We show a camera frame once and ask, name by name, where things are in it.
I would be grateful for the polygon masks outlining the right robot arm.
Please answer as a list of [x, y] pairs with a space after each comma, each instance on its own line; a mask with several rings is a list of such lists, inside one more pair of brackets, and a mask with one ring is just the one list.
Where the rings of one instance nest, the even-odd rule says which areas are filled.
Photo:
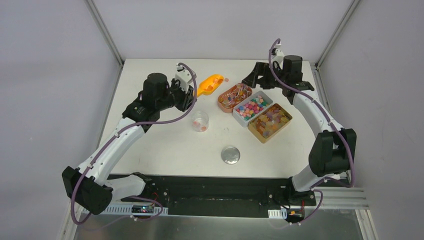
[[291, 187], [283, 192], [284, 200], [290, 205], [302, 201], [304, 192], [325, 180], [333, 180], [333, 175], [349, 171], [350, 183], [340, 180], [337, 183], [346, 188], [355, 184], [357, 134], [352, 128], [339, 124], [324, 108], [312, 84], [303, 80], [302, 67], [303, 59], [298, 55], [271, 57], [268, 63], [257, 62], [252, 72], [242, 80], [251, 88], [280, 88], [289, 103], [304, 117], [315, 136], [308, 165], [291, 177]]

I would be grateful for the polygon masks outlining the orange plastic scoop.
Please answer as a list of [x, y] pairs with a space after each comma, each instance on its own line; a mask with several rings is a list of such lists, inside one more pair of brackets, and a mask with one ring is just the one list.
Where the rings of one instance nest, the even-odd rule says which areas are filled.
[[198, 98], [201, 95], [212, 94], [224, 81], [225, 77], [220, 74], [213, 74], [209, 76], [199, 84], [196, 97]]

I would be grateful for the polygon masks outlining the clear plastic jar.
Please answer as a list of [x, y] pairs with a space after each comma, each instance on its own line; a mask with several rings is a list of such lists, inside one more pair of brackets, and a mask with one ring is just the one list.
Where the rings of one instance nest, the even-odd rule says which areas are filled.
[[202, 133], [209, 127], [209, 116], [204, 111], [196, 111], [191, 115], [191, 126], [194, 131]]

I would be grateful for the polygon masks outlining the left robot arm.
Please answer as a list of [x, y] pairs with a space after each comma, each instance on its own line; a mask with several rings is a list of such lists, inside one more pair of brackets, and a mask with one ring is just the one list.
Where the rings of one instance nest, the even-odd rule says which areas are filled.
[[102, 213], [112, 201], [134, 196], [140, 202], [152, 198], [153, 189], [140, 174], [109, 180], [108, 177], [127, 150], [152, 125], [161, 123], [160, 113], [170, 108], [186, 112], [196, 96], [195, 74], [177, 72], [168, 81], [162, 73], [150, 73], [143, 88], [123, 111], [113, 132], [98, 149], [78, 167], [66, 167], [61, 176], [67, 196], [89, 213]]

